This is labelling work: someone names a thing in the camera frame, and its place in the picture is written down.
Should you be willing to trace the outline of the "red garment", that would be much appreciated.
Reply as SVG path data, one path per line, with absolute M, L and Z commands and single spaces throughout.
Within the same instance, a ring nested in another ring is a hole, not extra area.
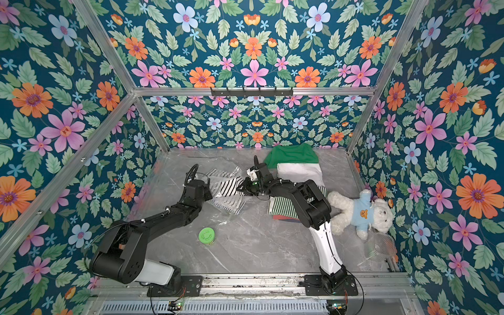
M 298 218 L 292 218 L 292 217 L 287 217 L 283 215 L 273 215 L 272 218 L 274 220 L 283 220 L 283 221 L 293 221 L 293 222 L 299 222 Z

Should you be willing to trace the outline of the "black white striped garment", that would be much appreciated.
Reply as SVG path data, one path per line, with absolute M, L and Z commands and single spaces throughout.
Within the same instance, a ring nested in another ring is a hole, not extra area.
M 242 186 L 244 179 L 242 178 L 228 178 L 224 181 L 218 182 L 215 188 L 215 195 L 218 198 L 239 196 L 237 194 L 237 187 Z

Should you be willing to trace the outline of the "green white striped garment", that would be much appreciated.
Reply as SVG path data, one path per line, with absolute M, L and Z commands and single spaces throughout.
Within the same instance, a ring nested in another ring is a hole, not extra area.
M 311 180 L 282 183 L 286 197 L 271 197 L 271 214 L 298 218 L 305 227 L 315 229 L 330 220 L 331 206 L 323 188 Z

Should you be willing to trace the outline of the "bag of clothes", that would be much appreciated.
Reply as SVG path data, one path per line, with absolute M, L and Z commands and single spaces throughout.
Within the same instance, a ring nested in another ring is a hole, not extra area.
M 257 196 L 248 196 L 239 191 L 245 182 L 245 171 L 231 160 L 224 157 L 199 158 L 198 179 L 209 179 L 212 199 L 209 203 L 225 213 L 239 215 L 253 202 L 259 202 Z

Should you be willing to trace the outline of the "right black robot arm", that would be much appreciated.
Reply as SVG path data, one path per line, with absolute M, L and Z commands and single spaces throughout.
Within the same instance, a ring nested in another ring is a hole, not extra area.
M 299 221 L 309 229 L 315 242 L 320 259 L 320 287 L 333 294 L 345 283 L 348 272 L 337 253 L 330 225 L 332 206 L 313 180 L 292 182 L 276 178 L 255 156 L 254 166 L 248 169 L 238 191 L 247 196 L 267 195 L 290 201 Z

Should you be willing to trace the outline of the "green tank top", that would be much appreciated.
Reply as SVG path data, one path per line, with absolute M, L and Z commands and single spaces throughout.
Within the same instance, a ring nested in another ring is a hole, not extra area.
M 278 164 L 318 164 L 319 157 L 308 144 L 292 146 L 276 146 L 265 158 L 269 169 L 277 168 Z

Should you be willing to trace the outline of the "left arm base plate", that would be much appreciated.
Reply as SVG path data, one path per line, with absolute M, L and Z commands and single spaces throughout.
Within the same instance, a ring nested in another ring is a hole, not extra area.
M 174 276 L 167 285 L 151 284 L 148 297 L 198 297 L 202 289 L 202 276 Z

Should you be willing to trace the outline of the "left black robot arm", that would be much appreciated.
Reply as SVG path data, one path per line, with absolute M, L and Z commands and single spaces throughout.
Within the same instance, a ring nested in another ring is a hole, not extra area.
M 178 287 L 180 269 L 146 258 L 148 244 L 156 238 L 188 226 L 212 199 L 210 180 L 197 179 L 199 165 L 186 173 L 180 200 L 156 215 L 135 221 L 117 221 L 106 231 L 92 258 L 91 273 L 122 284 L 138 282 Z

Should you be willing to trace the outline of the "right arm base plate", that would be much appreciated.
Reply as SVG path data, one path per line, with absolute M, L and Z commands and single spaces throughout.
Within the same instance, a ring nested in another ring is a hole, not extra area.
M 342 280 L 336 282 L 328 276 L 321 274 L 306 274 L 299 282 L 299 287 L 302 287 L 307 296 L 358 296 L 359 285 L 353 276 L 346 276 Z

